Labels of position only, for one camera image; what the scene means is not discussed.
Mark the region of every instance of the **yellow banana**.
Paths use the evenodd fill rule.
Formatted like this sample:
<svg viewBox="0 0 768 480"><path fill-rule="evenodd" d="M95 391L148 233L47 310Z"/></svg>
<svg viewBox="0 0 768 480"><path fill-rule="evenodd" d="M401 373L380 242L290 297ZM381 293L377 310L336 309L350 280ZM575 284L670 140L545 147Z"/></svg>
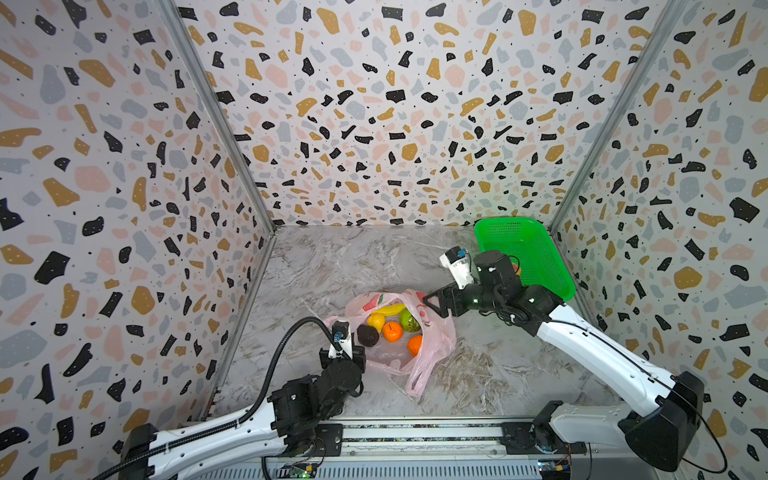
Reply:
<svg viewBox="0 0 768 480"><path fill-rule="evenodd" d="M399 315L405 309L405 305L398 303L397 305L383 306L376 310L374 313L381 313L384 316Z"/></svg>

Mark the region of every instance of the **gray marble surface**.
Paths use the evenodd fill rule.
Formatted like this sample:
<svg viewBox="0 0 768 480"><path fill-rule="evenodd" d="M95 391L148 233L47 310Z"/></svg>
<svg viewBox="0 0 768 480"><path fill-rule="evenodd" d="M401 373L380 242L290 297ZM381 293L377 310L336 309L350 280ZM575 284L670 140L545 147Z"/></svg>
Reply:
<svg viewBox="0 0 768 480"><path fill-rule="evenodd" d="M422 292L451 283L439 256L460 245L476 253L469 228L284 227L266 268L214 415L248 406L259 394L274 348L308 315L343 314L370 291ZM420 398L406 395L406 377L369 369L365 392L348 399L345 416L535 415L549 400L611 405L620 399L571 357L495 316L454 319L457 346L437 365ZM325 337L306 325L289 341L271 389L319 373Z"/></svg>

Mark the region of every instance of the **metal slotted panel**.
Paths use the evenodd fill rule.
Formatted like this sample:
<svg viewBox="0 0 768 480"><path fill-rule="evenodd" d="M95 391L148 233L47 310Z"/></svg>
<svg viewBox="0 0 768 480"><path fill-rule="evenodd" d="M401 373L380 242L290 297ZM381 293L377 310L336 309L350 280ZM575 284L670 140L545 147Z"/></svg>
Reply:
<svg viewBox="0 0 768 480"><path fill-rule="evenodd" d="M272 478L282 478L270 466ZM262 478L261 466L245 462L235 468L222 468L201 478L235 480ZM401 478L469 478L471 480L541 480L536 460L458 460L458 461L402 461L402 462L352 462L339 461L317 469L315 478L375 478L376 480L400 480Z"/></svg>

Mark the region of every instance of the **green lime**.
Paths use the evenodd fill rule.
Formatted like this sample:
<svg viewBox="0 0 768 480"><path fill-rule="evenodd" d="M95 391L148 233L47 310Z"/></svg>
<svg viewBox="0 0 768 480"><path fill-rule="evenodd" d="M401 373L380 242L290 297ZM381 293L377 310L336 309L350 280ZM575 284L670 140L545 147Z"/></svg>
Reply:
<svg viewBox="0 0 768 480"><path fill-rule="evenodd" d="M400 312L400 325L402 325L402 329L404 329L406 332L418 332L422 327L419 325L419 322L413 318L413 315L408 311L408 309L403 309Z"/></svg>

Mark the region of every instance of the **patterned wall panel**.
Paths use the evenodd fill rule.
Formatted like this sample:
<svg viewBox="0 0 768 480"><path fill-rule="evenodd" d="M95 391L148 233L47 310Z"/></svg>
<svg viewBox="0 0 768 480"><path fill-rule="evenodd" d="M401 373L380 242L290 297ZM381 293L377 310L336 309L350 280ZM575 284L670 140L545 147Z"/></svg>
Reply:
<svg viewBox="0 0 768 480"><path fill-rule="evenodd" d="M665 2L179 0L278 224L551 219Z"/></svg>
<svg viewBox="0 0 768 480"><path fill-rule="evenodd" d="M557 233L607 332L706 383L721 478L750 480L768 471L767 8L690 3ZM704 429L688 457L722 466Z"/></svg>
<svg viewBox="0 0 768 480"><path fill-rule="evenodd" d="M264 232L150 2L0 3L0 476L194 418Z"/></svg>

